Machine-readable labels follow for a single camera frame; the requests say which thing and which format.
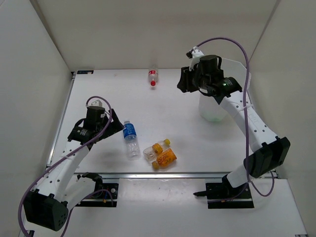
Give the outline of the red label coke bottle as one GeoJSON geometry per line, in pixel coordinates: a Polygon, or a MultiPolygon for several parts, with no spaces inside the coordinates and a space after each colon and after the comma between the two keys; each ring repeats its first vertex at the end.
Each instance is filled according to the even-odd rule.
{"type": "Polygon", "coordinates": [[[158,68],[156,65],[153,65],[149,68],[148,71],[148,81],[151,87],[155,87],[158,83],[158,68]]]}

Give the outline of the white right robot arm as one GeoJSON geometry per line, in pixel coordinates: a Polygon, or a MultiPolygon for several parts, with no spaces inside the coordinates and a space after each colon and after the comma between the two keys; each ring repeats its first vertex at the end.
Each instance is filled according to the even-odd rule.
{"type": "Polygon", "coordinates": [[[247,99],[246,90],[233,77],[225,77],[222,58],[217,55],[189,55],[191,64],[182,67],[178,89],[183,93],[199,91],[212,97],[236,122],[246,138],[246,157],[235,171],[222,178],[217,190],[234,197],[255,178],[284,163],[290,141],[280,138],[263,122],[247,99]]]}

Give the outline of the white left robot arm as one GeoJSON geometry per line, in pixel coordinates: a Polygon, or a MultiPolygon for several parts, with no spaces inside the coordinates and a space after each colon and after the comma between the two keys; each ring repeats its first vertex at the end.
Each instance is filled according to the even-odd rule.
{"type": "Polygon", "coordinates": [[[67,138],[60,159],[27,191],[23,208],[28,222],[59,231],[72,210],[86,196],[102,195],[102,177],[86,172],[73,180],[81,161],[93,145],[123,130],[114,109],[87,107],[67,138]]]}

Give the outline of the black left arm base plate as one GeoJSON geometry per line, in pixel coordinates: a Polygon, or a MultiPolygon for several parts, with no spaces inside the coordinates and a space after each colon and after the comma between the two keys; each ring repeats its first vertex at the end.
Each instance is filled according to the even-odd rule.
{"type": "Polygon", "coordinates": [[[107,180],[101,175],[96,173],[84,173],[83,175],[77,175],[78,180],[85,178],[91,179],[97,193],[90,195],[88,198],[82,200],[77,204],[78,207],[116,207],[119,194],[119,181],[107,180]]]}

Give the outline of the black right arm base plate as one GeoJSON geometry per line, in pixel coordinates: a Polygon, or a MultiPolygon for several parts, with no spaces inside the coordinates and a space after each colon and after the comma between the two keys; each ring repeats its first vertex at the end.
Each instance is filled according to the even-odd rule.
{"type": "Polygon", "coordinates": [[[254,208],[248,184],[228,189],[222,183],[206,183],[205,191],[193,193],[196,197],[206,197],[208,209],[251,209],[254,208]]]}

